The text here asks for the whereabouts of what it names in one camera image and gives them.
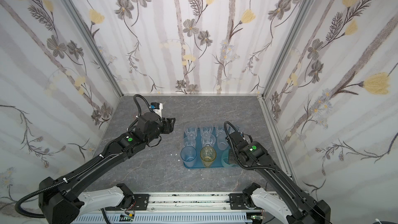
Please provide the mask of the teal plastic tray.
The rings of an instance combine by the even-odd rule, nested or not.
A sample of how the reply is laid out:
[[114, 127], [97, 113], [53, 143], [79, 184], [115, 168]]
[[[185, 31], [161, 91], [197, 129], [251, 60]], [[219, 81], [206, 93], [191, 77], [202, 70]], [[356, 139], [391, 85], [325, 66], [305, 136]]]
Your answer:
[[[214, 135], [215, 138], [217, 139], [216, 130], [215, 130], [215, 129], [213, 130], [212, 135]], [[195, 166], [192, 167], [192, 168], [189, 168], [189, 169], [203, 169], [203, 168], [205, 168], [205, 167], [203, 166], [203, 164], [202, 164], [201, 157], [200, 157], [200, 151], [201, 151], [201, 149], [203, 148], [202, 142], [201, 142], [201, 138], [202, 138], [201, 132], [200, 132], [200, 129], [198, 128], [198, 135], [197, 135], [197, 137], [196, 137], [196, 139], [195, 139], [196, 142], [197, 142], [197, 144], [196, 144], [197, 161], [196, 161]], [[216, 152], [217, 152], [217, 157], [216, 157], [215, 161], [213, 162], [213, 164], [211, 165], [211, 168], [221, 168], [221, 167], [223, 167], [222, 164], [221, 164], [221, 156], [222, 156], [224, 150], [220, 150], [220, 149], [218, 148], [217, 142], [215, 143], [215, 145], [214, 145], [213, 148], [214, 148], [214, 149], [216, 150]]]

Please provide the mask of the yellow tall plastic cup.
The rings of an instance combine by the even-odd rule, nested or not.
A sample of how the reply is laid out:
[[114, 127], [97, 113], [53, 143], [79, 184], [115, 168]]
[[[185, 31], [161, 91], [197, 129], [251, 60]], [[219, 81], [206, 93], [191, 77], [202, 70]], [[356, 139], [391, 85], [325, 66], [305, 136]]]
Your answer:
[[216, 150], [211, 146], [205, 146], [200, 151], [201, 161], [204, 167], [209, 168], [217, 157]]

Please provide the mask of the clear faceted glass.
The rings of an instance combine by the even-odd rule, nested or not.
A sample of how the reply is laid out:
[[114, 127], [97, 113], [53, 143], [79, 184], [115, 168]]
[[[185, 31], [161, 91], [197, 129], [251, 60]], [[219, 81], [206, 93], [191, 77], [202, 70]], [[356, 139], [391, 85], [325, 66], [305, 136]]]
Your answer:
[[200, 125], [201, 136], [211, 135], [213, 132], [213, 125], [210, 122], [204, 122]]
[[189, 137], [184, 138], [183, 139], [183, 143], [184, 143], [184, 147], [191, 146], [193, 148], [196, 148], [196, 144], [197, 144], [195, 139], [192, 139], [192, 138], [189, 138]]
[[216, 143], [216, 138], [214, 135], [210, 133], [204, 133], [201, 138], [202, 146], [203, 147], [214, 147]]
[[196, 123], [190, 122], [184, 126], [184, 133], [190, 140], [195, 140], [198, 135], [198, 127]]
[[218, 136], [218, 135], [220, 135], [222, 133], [225, 133], [225, 129], [224, 129], [223, 124], [216, 125], [215, 126], [215, 130], [216, 130], [216, 136]]

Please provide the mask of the blue tall plastic cup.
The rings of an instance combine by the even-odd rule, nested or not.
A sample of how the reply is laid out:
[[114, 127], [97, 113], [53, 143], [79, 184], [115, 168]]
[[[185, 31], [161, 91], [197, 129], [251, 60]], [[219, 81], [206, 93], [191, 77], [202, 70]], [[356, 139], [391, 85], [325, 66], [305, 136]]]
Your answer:
[[186, 146], [180, 152], [181, 159], [187, 168], [195, 166], [197, 161], [197, 151], [193, 146]]

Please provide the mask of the green tall plastic cup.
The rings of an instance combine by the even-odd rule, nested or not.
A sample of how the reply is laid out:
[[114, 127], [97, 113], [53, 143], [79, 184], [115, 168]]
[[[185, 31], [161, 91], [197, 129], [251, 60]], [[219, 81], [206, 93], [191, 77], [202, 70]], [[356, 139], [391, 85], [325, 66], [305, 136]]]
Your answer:
[[231, 149], [226, 149], [221, 156], [221, 164], [224, 168], [237, 167], [234, 163], [234, 157]]

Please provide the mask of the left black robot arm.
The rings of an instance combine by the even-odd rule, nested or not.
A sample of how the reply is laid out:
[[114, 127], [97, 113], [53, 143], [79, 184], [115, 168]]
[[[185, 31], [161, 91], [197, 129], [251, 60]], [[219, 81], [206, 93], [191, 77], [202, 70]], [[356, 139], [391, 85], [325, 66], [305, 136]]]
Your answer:
[[159, 116], [150, 104], [146, 107], [148, 111], [139, 110], [127, 131], [107, 143], [99, 155], [62, 177], [49, 177], [40, 183], [38, 206], [42, 218], [50, 224], [70, 224], [88, 205], [81, 196], [84, 190], [112, 168], [149, 147], [153, 140], [161, 141], [163, 134], [174, 131], [175, 118]]

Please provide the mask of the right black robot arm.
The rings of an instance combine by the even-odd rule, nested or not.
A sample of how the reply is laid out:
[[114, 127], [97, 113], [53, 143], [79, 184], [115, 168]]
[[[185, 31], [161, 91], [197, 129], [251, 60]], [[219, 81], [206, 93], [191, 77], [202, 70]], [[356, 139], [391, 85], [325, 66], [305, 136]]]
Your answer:
[[255, 171], [273, 187], [279, 197], [270, 195], [253, 183], [243, 190], [246, 208], [261, 208], [284, 224], [329, 224], [331, 208], [302, 190], [272, 159], [259, 143], [246, 141], [243, 133], [228, 121], [224, 122], [226, 141], [231, 147], [235, 162], [244, 170]]

